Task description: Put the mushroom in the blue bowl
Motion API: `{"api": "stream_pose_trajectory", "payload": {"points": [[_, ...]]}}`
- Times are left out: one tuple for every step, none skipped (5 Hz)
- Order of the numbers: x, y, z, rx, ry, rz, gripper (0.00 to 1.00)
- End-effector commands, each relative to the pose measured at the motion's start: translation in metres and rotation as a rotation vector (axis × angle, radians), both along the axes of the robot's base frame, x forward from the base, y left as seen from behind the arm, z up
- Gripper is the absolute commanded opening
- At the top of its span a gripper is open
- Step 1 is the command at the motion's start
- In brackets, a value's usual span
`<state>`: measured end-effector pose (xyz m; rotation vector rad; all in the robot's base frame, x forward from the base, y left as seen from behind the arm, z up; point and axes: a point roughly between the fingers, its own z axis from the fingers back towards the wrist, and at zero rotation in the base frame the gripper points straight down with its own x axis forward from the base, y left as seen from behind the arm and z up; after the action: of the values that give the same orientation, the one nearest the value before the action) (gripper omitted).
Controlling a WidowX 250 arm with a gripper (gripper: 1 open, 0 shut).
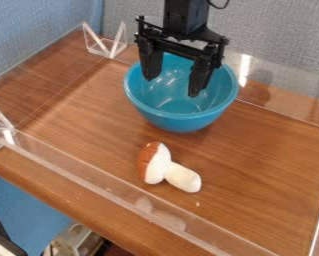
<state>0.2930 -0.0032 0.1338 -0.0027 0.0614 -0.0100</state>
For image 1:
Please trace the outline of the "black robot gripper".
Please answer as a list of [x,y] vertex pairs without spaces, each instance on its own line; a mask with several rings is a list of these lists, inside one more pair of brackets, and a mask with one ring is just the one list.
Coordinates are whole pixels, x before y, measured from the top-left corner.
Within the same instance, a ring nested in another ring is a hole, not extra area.
[[164,0],[160,18],[139,15],[135,42],[144,78],[151,81],[162,72],[163,52],[192,61],[188,96],[207,87],[214,70],[222,67],[228,39],[208,27],[211,0]]

